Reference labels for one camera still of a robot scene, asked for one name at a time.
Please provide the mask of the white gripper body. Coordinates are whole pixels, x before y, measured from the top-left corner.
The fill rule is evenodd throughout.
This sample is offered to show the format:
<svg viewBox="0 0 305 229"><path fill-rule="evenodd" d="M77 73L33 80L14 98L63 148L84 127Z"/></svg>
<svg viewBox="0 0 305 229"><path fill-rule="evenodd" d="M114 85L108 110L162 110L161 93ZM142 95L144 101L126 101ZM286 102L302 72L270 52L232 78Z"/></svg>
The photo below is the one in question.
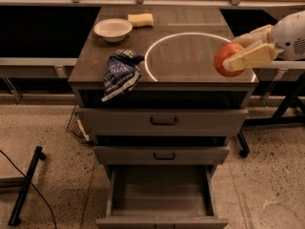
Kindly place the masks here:
<svg viewBox="0 0 305 229"><path fill-rule="evenodd" d="M296 61L305 59L305 11L287 15L272 30L277 57Z"/></svg>

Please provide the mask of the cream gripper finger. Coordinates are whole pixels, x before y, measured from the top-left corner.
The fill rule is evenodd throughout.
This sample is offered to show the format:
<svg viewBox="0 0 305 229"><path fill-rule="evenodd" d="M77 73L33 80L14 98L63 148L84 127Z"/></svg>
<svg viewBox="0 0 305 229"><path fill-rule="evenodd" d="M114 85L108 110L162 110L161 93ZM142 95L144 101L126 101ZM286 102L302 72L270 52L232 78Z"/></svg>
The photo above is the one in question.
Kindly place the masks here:
<svg viewBox="0 0 305 229"><path fill-rule="evenodd" d="M222 62L222 67L228 72L267 66L276 59L275 45L253 43L246 48L242 48L230 43L230 46L234 50L234 54Z"/></svg>
<svg viewBox="0 0 305 229"><path fill-rule="evenodd" d="M231 44L239 45L242 48L246 48L252 45L253 43L266 43L273 46L275 44L272 39L273 28L274 27L272 25L266 25L248 33L244 33L233 39Z"/></svg>

